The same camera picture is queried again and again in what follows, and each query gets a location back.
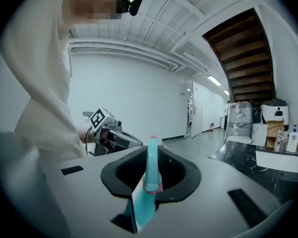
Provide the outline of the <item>person's left hand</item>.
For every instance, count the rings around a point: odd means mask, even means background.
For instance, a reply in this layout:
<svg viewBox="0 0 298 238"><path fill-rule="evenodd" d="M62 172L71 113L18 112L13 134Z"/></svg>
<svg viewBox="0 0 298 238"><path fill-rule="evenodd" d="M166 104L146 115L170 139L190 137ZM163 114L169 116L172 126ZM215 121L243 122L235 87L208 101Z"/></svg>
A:
<svg viewBox="0 0 298 238"><path fill-rule="evenodd" d="M100 144L107 149L112 149L113 142L115 141L116 136L108 130L101 132Z"/></svg>

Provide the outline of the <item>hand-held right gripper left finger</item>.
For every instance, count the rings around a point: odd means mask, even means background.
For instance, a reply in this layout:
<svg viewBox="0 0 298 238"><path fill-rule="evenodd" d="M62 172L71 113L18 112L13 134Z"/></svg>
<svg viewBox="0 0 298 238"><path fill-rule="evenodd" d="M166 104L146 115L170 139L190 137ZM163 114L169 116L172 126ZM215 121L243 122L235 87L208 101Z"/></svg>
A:
<svg viewBox="0 0 298 238"><path fill-rule="evenodd" d="M60 169L82 167L62 180L66 192L60 205L67 207L65 216L71 238L149 238L148 228L133 234L112 223L112 219L125 212L128 199L112 195L101 180L101 171L107 164L137 150L139 147L58 163Z"/></svg>

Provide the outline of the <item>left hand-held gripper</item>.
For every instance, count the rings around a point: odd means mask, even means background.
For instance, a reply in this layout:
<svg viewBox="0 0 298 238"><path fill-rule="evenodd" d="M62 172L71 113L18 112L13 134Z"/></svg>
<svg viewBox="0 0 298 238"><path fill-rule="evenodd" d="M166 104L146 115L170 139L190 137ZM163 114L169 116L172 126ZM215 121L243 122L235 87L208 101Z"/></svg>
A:
<svg viewBox="0 0 298 238"><path fill-rule="evenodd" d="M94 134L94 156L106 155L118 148L129 149L143 146L141 140L122 131L122 122L116 119L114 115L105 108L99 108L91 115L89 120ZM101 132L104 130L108 130L114 135L111 150L100 144Z"/></svg>

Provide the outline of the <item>white door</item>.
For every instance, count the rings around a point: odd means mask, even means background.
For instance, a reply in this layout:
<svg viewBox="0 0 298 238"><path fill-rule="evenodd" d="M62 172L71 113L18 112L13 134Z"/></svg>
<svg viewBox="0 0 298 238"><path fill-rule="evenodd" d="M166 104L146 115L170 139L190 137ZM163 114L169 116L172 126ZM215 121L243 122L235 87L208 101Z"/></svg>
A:
<svg viewBox="0 0 298 238"><path fill-rule="evenodd" d="M195 81L192 82L192 126L191 137L195 137L202 132L203 110L202 110L202 92Z"/></svg>

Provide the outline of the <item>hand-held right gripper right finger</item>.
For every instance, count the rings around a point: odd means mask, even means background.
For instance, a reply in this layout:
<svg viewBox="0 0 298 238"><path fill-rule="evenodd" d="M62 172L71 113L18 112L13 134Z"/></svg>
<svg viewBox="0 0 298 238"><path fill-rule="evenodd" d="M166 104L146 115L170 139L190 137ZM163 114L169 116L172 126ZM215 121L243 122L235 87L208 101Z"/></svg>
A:
<svg viewBox="0 0 298 238"><path fill-rule="evenodd" d="M159 147L163 180L177 181L156 196L149 238L274 238L293 205L223 162L187 160Z"/></svg>

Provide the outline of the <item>chrome faucet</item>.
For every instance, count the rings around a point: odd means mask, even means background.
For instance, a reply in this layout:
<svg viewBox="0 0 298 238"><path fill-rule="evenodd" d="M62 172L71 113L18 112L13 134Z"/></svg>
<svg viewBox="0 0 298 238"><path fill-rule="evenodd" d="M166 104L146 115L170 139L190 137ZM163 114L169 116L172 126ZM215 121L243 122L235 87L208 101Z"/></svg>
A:
<svg viewBox="0 0 298 238"><path fill-rule="evenodd" d="M283 128L278 128L274 150L277 152L284 152L287 142L287 134Z"/></svg>

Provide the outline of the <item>teal spray bottle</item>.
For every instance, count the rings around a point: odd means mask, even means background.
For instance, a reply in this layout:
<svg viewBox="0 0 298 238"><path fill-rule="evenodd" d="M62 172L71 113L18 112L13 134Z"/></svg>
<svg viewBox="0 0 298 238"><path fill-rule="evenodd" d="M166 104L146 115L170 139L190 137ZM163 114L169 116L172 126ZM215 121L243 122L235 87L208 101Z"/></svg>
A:
<svg viewBox="0 0 298 238"><path fill-rule="evenodd" d="M149 139L146 170L132 193L137 232L151 221L156 212L155 197L163 191L161 174L158 171L158 139Z"/></svg>

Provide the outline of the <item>person's left forearm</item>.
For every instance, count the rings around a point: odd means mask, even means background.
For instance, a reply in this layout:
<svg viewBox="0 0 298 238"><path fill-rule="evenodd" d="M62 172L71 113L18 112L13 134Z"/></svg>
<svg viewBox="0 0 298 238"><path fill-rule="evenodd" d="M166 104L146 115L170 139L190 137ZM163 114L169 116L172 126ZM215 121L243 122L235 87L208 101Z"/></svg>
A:
<svg viewBox="0 0 298 238"><path fill-rule="evenodd" d="M82 143L94 143L94 134L90 127L77 127L76 130Z"/></svg>

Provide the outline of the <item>white sink basin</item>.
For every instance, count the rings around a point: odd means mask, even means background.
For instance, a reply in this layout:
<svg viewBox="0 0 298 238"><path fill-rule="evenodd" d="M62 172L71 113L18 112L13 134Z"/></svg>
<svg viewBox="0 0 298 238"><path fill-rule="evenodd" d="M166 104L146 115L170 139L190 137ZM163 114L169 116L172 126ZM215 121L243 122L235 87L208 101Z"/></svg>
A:
<svg viewBox="0 0 298 238"><path fill-rule="evenodd" d="M256 164L263 168L298 173L298 156L255 151Z"/></svg>

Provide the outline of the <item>white soap pump bottle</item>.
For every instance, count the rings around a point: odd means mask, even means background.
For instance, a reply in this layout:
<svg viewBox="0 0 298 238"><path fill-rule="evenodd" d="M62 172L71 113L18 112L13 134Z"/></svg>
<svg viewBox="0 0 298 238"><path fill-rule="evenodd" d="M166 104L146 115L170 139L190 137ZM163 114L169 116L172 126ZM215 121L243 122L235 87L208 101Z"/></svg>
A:
<svg viewBox="0 0 298 238"><path fill-rule="evenodd" d="M286 151L295 153L297 150L297 146L298 146L298 132L297 132L297 125L295 124L293 130L289 133Z"/></svg>

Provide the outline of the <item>white dome-topped device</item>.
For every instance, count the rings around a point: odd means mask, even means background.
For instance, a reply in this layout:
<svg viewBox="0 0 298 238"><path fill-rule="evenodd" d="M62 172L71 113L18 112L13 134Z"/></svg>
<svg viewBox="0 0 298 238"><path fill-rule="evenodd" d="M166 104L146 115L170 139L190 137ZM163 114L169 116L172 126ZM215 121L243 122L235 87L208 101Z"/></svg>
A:
<svg viewBox="0 0 298 238"><path fill-rule="evenodd" d="M289 131L289 108L286 101L275 98L261 105L261 122L283 121L285 132Z"/></svg>

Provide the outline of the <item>printed cardboard box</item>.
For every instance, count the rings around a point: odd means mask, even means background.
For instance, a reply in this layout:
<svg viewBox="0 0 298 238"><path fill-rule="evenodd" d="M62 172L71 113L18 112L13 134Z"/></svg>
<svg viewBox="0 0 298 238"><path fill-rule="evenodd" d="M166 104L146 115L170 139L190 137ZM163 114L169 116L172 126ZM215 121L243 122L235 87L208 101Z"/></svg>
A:
<svg viewBox="0 0 298 238"><path fill-rule="evenodd" d="M278 137L279 129L282 131L282 136L284 135L284 121L267 121L266 125L267 135L265 146L269 148L274 148Z"/></svg>

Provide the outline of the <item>wooden staircase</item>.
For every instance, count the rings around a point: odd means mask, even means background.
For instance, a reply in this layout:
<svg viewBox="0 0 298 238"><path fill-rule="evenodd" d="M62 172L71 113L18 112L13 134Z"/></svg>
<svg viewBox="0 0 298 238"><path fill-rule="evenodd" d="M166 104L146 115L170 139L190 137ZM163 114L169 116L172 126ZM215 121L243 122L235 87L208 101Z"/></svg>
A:
<svg viewBox="0 0 298 238"><path fill-rule="evenodd" d="M259 107L275 98L270 46L254 9L226 20L203 37L223 68L234 101Z"/></svg>

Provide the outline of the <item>black marble table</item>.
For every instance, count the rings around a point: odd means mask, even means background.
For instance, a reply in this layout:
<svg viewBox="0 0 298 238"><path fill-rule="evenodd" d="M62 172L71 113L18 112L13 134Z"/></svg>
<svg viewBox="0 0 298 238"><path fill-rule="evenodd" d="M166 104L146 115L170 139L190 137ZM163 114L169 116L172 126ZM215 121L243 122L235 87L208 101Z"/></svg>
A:
<svg viewBox="0 0 298 238"><path fill-rule="evenodd" d="M298 173L260 167L255 151L298 156L298 153L275 152L272 148L228 141L209 158L226 163L275 195L280 202L298 198Z"/></svg>

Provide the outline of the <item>white toilet with sticker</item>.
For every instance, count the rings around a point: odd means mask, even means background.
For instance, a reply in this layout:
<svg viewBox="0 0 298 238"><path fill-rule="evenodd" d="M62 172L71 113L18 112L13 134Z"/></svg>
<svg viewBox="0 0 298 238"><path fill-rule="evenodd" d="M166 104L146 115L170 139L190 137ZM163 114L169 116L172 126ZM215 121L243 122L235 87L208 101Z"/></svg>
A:
<svg viewBox="0 0 298 238"><path fill-rule="evenodd" d="M232 141L256 146L265 146L267 128L266 124L261 123L230 123L226 128L225 142Z"/></svg>

